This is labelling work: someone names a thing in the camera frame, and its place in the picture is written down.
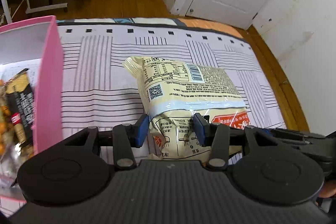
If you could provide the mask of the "person's left hand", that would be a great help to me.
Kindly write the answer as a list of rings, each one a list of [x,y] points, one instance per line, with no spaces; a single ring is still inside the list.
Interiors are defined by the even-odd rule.
[[[322,202],[324,200],[329,200],[333,196],[335,196],[336,193],[336,181],[335,180],[330,180],[327,181],[323,184],[323,187],[319,191],[318,198],[315,202],[317,206],[321,206]]]

